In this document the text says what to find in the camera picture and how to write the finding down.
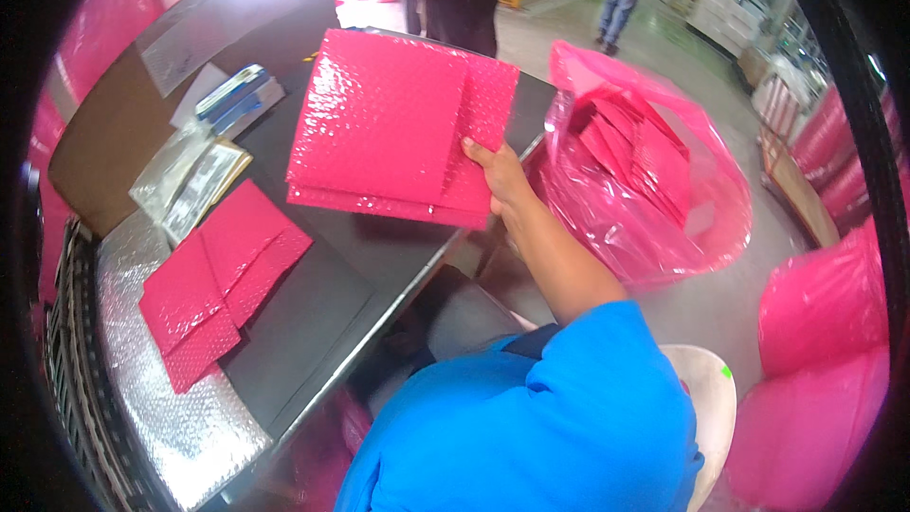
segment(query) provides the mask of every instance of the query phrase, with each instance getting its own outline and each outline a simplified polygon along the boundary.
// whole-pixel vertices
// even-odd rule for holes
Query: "blue shirt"
[[[336,512],[685,510],[695,414],[635,302],[411,377],[378,415]]]

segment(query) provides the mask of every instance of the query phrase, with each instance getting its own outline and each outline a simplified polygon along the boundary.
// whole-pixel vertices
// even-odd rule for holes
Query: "silver bubble mailer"
[[[192,512],[272,439],[222,372],[174,393],[138,307],[142,283],[169,255],[142,211],[108,234],[98,249],[98,332],[127,421],[177,508]]]

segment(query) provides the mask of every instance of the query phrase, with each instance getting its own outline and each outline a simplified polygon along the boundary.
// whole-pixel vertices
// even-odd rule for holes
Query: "white chair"
[[[695,442],[704,455],[704,466],[689,500],[688,512],[695,512],[711,494],[730,452],[736,424],[736,384],[727,365],[710,350],[689,345],[660,348],[689,388],[695,408]]]

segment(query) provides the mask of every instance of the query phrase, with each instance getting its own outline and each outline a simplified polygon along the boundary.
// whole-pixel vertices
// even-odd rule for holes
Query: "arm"
[[[563,228],[534,194],[518,156],[505,142],[492,153],[465,138],[465,154],[483,166],[493,192],[491,210],[505,222],[519,253],[562,324],[626,292],[604,264]]]

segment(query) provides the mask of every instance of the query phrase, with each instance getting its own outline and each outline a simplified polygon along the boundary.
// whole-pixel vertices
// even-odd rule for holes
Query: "person's hand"
[[[507,142],[503,142],[494,153],[470,137],[465,137],[461,140],[461,148],[468,158],[483,166],[483,174],[493,192],[490,210],[496,215],[502,215],[504,211],[515,211],[537,198],[524,175],[518,155]]]

